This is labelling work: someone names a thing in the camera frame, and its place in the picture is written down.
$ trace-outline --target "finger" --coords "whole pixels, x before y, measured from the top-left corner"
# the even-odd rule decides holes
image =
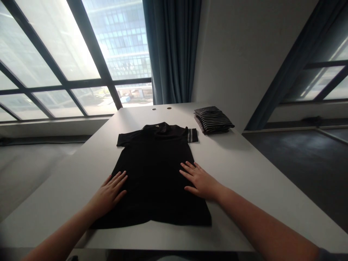
[[[104,187],[107,183],[109,183],[110,177],[111,177],[111,175],[108,176],[108,178],[103,182],[103,184],[101,185],[101,187]]]
[[[112,187],[116,187],[116,185],[123,179],[123,177],[126,175],[126,171],[124,171],[121,175],[119,175],[117,177],[117,179],[115,179],[111,184],[110,186]]]
[[[115,179],[117,179],[120,175],[121,175],[121,172],[120,171],[117,172],[117,174],[110,180],[109,184],[112,184],[115,181]]]
[[[119,203],[121,198],[127,193],[126,190],[122,191],[120,194],[117,195],[117,197],[113,200],[115,204]]]
[[[185,178],[187,178],[189,181],[193,181],[193,176],[192,175],[190,175],[190,174],[188,174],[188,173],[186,173],[186,172],[184,172],[184,171],[182,171],[182,170],[179,170],[179,172],[185,177]]]
[[[181,166],[190,174],[193,175],[193,169],[191,169],[190,167],[186,166],[184,163],[181,163]]]
[[[192,165],[190,162],[186,161],[185,162],[187,166],[189,166],[191,169],[195,169],[196,167]]]
[[[125,176],[116,186],[116,193],[122,188],[123,184],[126,182],[128,176]]]
[[[194,187],[186,186],[185,190],[187,190],[188,192],[191,192],[192,194],[198,196],[198,189],[196,189]]]
[[[194,162],[194,164],[195,164],[195,166],[197,167],[197,169],[199,169],[199,170],[201,170],[201,169],[202,169],[202,167],[201,167],[201,166],[199,166],[197,162]]]

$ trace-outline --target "black polo shirt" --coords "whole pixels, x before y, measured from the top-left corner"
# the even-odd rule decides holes
[[[196,129],[165,122],[120,134],[117,146],[124,149],[112,177],[127,171],[128,179],[123,186],[127,194],[91,228],[126,227],[150,220],[211,226],[205,200],[184,190],[193,184],[179,172],[181,162],[194,162],[189,143],[196,141]]]

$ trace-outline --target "person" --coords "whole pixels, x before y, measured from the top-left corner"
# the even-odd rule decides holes
[[[265,260],[337,260],[327,251],[220,184],[199,164],[192,165],[186,161],[186,164],[181,165],[186,171],[180,170],[180,173],[194,185],[184,189],[198,197],[217,202]],[[126,180],[126,171],[118,172],[111,180],[109,176],[85,207],[23,260],[66,260],[91,224],[108,213],[125,196],[126,191],[121,188]]]

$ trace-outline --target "curtain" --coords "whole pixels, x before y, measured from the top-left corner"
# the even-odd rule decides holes
[[[317,50],[346,0],[319,0],[295,41],[263,99],[249,120],[246,130],[263,129],[276,106],[290,90],[298,74]]]
[[[191,101],[201,0],[143,0],[153,103]]]

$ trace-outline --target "window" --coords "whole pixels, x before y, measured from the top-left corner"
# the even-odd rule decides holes
[[[0,122],[153,104],[142,1],[9,0],[0,25]]]
[[[331,26],[282,103],[348,99],[348,6]]]
[[[151,83],[116,85],[123,107],[153,105]]]

